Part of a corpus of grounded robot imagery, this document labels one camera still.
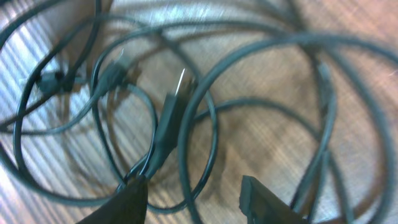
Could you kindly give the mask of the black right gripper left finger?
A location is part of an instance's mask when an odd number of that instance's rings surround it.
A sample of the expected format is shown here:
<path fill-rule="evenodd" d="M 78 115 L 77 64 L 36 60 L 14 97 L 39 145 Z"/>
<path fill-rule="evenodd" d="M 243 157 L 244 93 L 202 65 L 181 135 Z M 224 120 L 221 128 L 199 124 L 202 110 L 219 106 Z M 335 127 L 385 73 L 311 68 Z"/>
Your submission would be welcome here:
<path fill-rule="evenodd" d="M 78 224 L 143 224 L 146 219 L 147 202 L 146 179 L 135 179 Z"/>

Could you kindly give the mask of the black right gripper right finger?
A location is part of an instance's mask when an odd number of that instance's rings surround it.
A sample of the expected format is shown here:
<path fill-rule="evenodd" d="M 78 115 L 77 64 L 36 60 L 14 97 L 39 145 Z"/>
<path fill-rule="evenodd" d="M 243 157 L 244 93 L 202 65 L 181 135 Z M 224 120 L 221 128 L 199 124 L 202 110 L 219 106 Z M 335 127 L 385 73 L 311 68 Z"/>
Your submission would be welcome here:
<path fill-rule="evenodd" d="M 253 224 L 302 224 L 306 219 L 295 213 L 255 177 L 244 175 L 239 208 Z"/>

